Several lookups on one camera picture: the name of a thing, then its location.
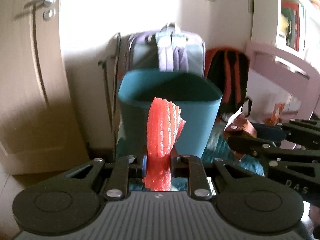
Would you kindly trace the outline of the orange foil snack wrapper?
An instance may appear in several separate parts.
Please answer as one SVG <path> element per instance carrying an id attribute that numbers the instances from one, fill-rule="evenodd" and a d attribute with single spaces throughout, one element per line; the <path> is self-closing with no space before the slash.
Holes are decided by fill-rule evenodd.
<path id="1" fill-rule="evenodd" d="M 227 125 L 223 129 L 223 136 L 237 161 L 241 162 L 244 154 L 234 150 L 235 147 L 232 146 L 231 137 L 249 137 L 250 139 L 257 139 L 257 131 L 248 118 L 242 113 L 242 107 L 230 116 Z"/>

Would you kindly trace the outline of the teal plastic trash bin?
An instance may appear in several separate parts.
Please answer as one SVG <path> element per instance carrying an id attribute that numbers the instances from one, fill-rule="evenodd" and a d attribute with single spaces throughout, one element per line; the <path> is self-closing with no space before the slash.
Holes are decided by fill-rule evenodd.
<path id="1" fill-rule="evenodd" d="M 200 158 L 222 93 L 195 74 L 140 69 L 124 75 L 118 99 L 127 154 L 139 154 L 152 135 L 161 152 L 174 146 Z"/>

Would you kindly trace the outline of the teal white chevron quilt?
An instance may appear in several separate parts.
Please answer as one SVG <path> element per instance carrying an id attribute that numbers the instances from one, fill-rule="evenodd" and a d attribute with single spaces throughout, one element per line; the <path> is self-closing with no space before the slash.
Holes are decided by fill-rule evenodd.
<path id="1" fill-rule="evenodd" d="M 224 123 L 215 124 L 207 146 L 201 157 L 204 163 L 211 163 L 215 158 L 220 158 L 228 160 L 242 168 L 245 168 L 258 175 L 264 175 L 264 170 L 262 165 L 259 163 L 258 159 L 245 155 L 238 161 L 238 158 L 229 148 L 227 141 L 223 137 Z M 119 126 L 118 141 L 117 141 L 117 153 L 116 160 L 129 155 L 129 150 L 127 149 L 126 140 L 124 135 L 123 124 Z M 187 179 L 185 178 L 172 178 L 171 179 L 171 191 L 186 191 L 187 190 Z M 130 179 L 130 191 L 150 191 L 146 189 L 144 183 L 141 179 Z"/>

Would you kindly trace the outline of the pink desk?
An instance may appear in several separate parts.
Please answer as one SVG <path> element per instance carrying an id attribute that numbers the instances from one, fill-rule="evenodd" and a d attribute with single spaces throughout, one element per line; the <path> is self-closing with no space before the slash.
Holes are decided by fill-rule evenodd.
<path id="1" fill-rule="evenodd" d="M 272 45 L 247 42 L 246 54 L 250 68 L 275 83 L 301 102 L 297 119 L 319 116 L 319 71 L 303 59 Z M 284 59 L 301 69 L 304 74 L 290 71 L 284 64 L 276 63 L 275 57 Z"/>

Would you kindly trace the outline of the orange black backpack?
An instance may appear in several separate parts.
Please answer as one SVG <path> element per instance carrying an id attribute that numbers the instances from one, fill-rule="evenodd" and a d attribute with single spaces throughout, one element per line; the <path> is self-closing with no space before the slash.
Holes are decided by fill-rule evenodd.
<path id="1" fill-rule="evenodd" d="M 250 61 L 247 55 L 233 47 L 217 47 L 206 51 L 204 77 L 222 93 L 218 116 L 233 114 L 248 103 L 247 116 L 252 100 L 247 96 Z"/>

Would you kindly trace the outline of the beige wooden door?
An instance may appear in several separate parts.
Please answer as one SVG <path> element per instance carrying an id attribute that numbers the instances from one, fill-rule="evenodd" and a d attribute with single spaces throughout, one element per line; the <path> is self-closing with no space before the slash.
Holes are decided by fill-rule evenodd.
<path id="1" fill-rule="evenodd" d="M 1 0 L 1 165 L 8 174 L 88 161 L 60 49 L 59 5 L 43 19 L 31 0 Z"/>

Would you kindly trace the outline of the purple grey suitcase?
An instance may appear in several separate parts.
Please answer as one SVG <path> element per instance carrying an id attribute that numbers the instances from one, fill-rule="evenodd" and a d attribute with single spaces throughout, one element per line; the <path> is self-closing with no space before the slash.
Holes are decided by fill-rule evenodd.
<path id="1" fill-rule="evenodd" d="M 206 45 L 200 35 L 182 31 L 170 23 L 159 31 L 146 31 L 129 37 L 124 70 L 157 69 L 203 77 L 205 55 Z"/>

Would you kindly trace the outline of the white bookshelf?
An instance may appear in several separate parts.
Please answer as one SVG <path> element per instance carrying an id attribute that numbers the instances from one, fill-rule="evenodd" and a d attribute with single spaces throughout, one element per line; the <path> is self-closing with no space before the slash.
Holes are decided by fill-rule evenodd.
<path id="1" fill-rule="evenodd" d="M 251 40 L 319 68 L 319 0 L 253 0 Z"/>

